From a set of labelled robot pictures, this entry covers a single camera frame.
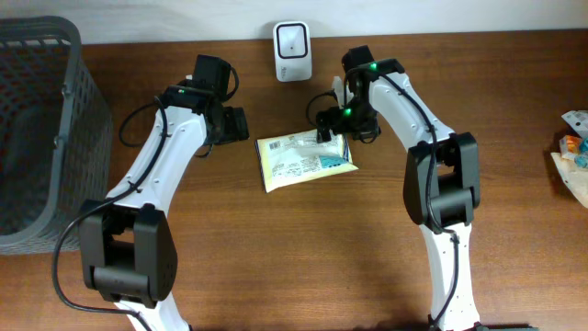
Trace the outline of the clear blister pack white card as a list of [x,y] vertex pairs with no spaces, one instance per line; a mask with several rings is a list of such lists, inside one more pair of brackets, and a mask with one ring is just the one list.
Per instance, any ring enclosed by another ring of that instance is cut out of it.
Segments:
[[561,117],[582,139],[588,137],[587,110],[570,110],[564,113]]

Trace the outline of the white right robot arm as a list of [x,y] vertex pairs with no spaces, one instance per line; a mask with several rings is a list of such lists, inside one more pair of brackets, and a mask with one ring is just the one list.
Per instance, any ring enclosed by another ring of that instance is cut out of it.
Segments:
[[344,78],[331,92],[337,104],[317,113],[316,139],[350,135],[373,143],[385,120],[406,151],[403,202],[424,238],[432,281],[429,327],[476,330],[469,239],[481,202],[478,144],[457,133],[425,105],[396,59],[375,60],[368,46],[342,58]]

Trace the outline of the small orange box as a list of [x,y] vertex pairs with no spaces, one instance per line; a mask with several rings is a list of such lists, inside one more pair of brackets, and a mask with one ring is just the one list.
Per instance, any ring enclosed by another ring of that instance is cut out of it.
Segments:
[[565,135],[559,141],[560,156],[563,159],[573,161],[577,155],[581,153],[580,145],[582,144],[582,138]]

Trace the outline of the teal mouthwash bottle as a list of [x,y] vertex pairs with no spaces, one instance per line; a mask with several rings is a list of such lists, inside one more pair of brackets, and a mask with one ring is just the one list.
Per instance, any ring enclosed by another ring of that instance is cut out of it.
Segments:
[[588,139],[584,139],[578,145],[578,153],[574,156],[574,163],[579,168],[588,168]]

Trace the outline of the beige paper pouch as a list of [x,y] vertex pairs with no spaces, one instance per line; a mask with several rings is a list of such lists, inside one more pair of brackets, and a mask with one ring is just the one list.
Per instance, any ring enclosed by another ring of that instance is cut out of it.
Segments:
[[561,180],[584,208],[587,207],[587,169],[578,167],[573,161],[564,159],[560,153],[550,154]]

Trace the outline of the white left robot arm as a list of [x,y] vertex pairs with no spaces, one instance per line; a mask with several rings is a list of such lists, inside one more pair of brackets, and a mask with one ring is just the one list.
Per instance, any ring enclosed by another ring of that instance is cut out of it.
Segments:
[[243,109],[226,104],[238,86],[228,62],[199,55],[193,74],[154,100],[153,128],[127,175],[104,200],[85,201],[73,223],[85,286],[137,330],[191,327],[172,294],[178,256],[167,215],[199,148],[248,139]]

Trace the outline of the yellow snack bag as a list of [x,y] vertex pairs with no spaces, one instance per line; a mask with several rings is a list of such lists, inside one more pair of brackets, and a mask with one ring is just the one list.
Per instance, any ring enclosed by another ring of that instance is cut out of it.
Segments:
[[255,148],[266,193],[322,177],[358,170],[347,139],[330,133],[317,142],[317,130],[258,139]]

